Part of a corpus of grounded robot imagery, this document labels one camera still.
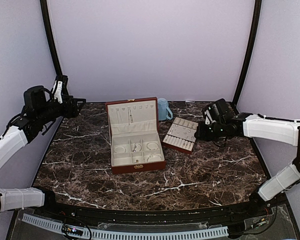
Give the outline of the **brown jewelry tray cream lining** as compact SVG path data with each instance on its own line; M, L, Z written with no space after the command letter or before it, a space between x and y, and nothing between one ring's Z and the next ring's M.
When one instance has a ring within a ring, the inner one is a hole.
M176 117L162 143L168 148L191 154L196 142L195 133L198 123Z

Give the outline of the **brown jewelry box cream lining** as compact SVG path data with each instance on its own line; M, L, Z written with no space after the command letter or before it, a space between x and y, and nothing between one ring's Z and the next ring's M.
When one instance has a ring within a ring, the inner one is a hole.
M156 97L109 101L105 104L113 174L157 171L166 168L159 136ZM160 154L162 161L147 162Z

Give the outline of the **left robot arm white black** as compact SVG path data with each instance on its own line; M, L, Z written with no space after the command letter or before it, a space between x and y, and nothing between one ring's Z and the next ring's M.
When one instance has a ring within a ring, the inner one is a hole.
M0 169L38 134L45 135L57 118L77 117L86 103L84 98L62 94L62 83L58 83L53 91L42 85L31 87L23 97L21 113L8 122L0 136ZM0 213L28 207L41 208L50 218L57 218L61 213L52 190L44 187L0 188Z

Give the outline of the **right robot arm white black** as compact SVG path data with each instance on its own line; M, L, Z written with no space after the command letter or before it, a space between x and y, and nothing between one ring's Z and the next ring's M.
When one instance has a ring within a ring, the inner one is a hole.
M261 138L297 148L294 160L251 195L252 201L245 205L245 213L250 217L256 217L264 210L264 202L300 182L300 119L290 120L252 113L240 113L227 120L207 116L204 121L199 122L194 136L206 142L232 137Z

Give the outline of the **light blue upside-down mug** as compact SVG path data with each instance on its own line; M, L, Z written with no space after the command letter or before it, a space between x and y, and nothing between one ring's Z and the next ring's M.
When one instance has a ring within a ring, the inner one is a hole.
M165 98L159 98L157 100L157 109L158 109L158 120L172 120L173 113L169 108L169 103Z

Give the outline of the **small circuit board with leds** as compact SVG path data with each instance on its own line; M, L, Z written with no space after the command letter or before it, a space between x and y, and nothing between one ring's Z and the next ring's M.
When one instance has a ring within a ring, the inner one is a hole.
M66 235L72 234L72 235L77 235L77 236L82 236L84 233L81 229L79 229L77 227L65 225L65 224L62 225L61 232Z

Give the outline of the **black front table rail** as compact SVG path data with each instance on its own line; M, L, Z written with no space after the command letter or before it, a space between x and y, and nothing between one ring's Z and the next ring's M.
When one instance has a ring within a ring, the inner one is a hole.
M265 216L266 220L271 218L275 209L270 205L261 206L258 211L251 215L247 212L249 202L238 203L229 206L200 208L193 210L173 211L127 211L106 210L90 207L81 207L57 203L55 208L33 208L34 213L39 216L52 217L58 220L67 220L70 223L82 221L89 226L99 223L127 224L127 225L177 225L207 222L210 225L237 225L242 224L249 218L260 218Z

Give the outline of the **black right corner post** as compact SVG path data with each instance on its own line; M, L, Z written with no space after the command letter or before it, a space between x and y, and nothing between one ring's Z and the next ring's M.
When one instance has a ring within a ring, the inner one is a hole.
M262 8L262 0L255 0L247 47L246 47L238 83L237 83L237 86L236 86L236 89L234 92L234 96L233 96L233 99L231 102L233 108L236 108L239 103L239 100L240 100L240 97L242 94L242 90L243 90L243 87L245 84L245 80L246 80L246 77L248 74L248 70L249 70L249 66L250 66L250 62L251 62L251 58L252 58L253 50L254 50L254 46L255 46L256 36L257 36L257 32L258 32L261 8Z

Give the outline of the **black corner post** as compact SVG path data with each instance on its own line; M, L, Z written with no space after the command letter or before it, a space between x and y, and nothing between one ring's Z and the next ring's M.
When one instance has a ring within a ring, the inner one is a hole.
M247 47L246 47L238 83L237 83L237 86L236 86L236 89L234 92L234 96L233 96L233 99L231 102L233 108L236 108L239 103L239 100L240 100L240 97L242 94L242 90L243 90L243 87L245 84L245 80L246 80L246 77L248 74L248 70L249 70L249 66L250 66L250 62L251 62L251 58L252 58L253 50L254 50L254 46L255 46L256 36L257 36L257 32L258 32L261 8L262 8L262 0L255 0Z
M61 76L63 74L60 60L57 53L57 48L53 36L53 30L50 20L50 14L48 9L48 1L47 0L40 0L40 8L42 14L42 20L45 30L45 35L49 47L50 56L52 59L53 67L57 76Z

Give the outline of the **black left corner post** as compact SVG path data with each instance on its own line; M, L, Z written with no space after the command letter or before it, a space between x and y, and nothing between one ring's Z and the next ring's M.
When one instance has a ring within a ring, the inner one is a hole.
M47 0L40 0L40 8L42 14L42 20L45 30L45 35L49 47L50 56L52 59L53 67L57 76L61 76L63 74L60 60L57 53L57 48L53 36L53 30L50 20L50 14L48 9L48 1Z

